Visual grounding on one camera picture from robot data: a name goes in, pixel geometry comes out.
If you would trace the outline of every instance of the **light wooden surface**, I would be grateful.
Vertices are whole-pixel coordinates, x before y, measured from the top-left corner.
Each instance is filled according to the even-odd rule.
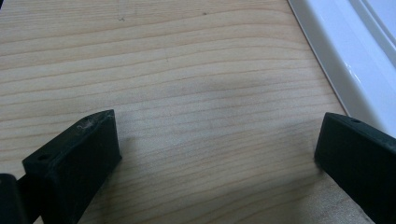
[[[6,0],[0,172],[109,108],[123,161],[79,223],[371,222],[313,162],[344,112],[286,0]]]

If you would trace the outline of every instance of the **black plastic block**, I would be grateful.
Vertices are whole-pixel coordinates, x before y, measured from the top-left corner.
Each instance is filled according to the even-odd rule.
[[[315,159],[375,223],[396,223],[396,139],[327,113]]]
[[[120,160],[113,110],[81,119],[23,160],[45,192],[44,222],[77,223]]]
[[[0,223],[28,224],[17,180],[13,175],[0,174]]]

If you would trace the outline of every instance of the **white plastic edge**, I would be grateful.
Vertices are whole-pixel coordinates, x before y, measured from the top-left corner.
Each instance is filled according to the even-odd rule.
[[[353,6],[344,0],[289,3],[348,115],[396,137],[396,69]]]

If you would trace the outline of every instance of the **wood grain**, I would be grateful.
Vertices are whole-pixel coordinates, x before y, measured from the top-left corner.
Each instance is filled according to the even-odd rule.
[[[6,0],[1,172],[109,108],[123,161],[79,223],[371,223],[313,162],[344,112],[286,0]]]

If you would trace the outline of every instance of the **black object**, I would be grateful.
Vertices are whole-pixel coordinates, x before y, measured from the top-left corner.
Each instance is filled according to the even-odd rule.
[[[114,111],[81,119],[24,159],[20,180],[0,175],[0,223],[77,223],[120,160]]]
[[[372,221],[396,223],[396,139],[326,113],[315,159]]]

